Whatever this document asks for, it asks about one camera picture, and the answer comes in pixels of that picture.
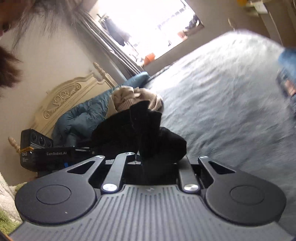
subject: beige sweater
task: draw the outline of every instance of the beige sweater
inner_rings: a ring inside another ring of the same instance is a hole
[[[162,106],[162,99],[150,90],[144,88],[133,88],[130,86],[121,86],[116,88],[108,102],[108,111],[106,118],[116,114],[117,112],[127,110],[132,105],[142,101],[150,100],[149,109],[159,110]]]

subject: silver bolt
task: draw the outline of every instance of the silver bolt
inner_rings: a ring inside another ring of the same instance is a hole
[[[117,189],[117,186],[112,183],[107,183],[103,185],[103,189],[108,192],[114,192]]]
[[[196,190],[198,190],[199,186],[196,184],[187,184],[184,186],[184,189],[187,192],[195,192]]]

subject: gray bed sheet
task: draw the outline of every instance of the gray bed sheet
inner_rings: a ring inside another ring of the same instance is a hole
[[[146,85],[162,96],[161,125],[210,156],[269,180],[286,194],[280,225],[296,235],[296,122],[276,83],[283,48],[229,32],[177,61]]]

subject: triangular cutout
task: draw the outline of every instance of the triangular cutout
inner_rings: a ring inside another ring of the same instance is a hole
[[[75,167],[69,171],[68,173],[75,173],[75,174],[85,174],[87,170],[94,164],[94,161],[89,161],[87,163],[84,163],[78,167]]]
[[[228,169],[227,167],[224,167],[216,162],[209,161],[209,164],[212,166],[212,168],[216,171],[216,173],[220,175],[224,174],[230,174],[230,173],[235,173],[235,171]]]

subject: cream carved headboard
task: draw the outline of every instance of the cream carved headboard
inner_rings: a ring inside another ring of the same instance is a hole
[[[100,68],[97,63],[93,63],[93,65],[100,76],[91,72],[86,77],[78,77],[55,87],[41,102],[40,107],[34,114],[30,128],[51,137],[56,121],[66,111],[117,86],[112,77]],[[9,137],[8,140],[19,152],[20,147],[16,141],[12,137]]]

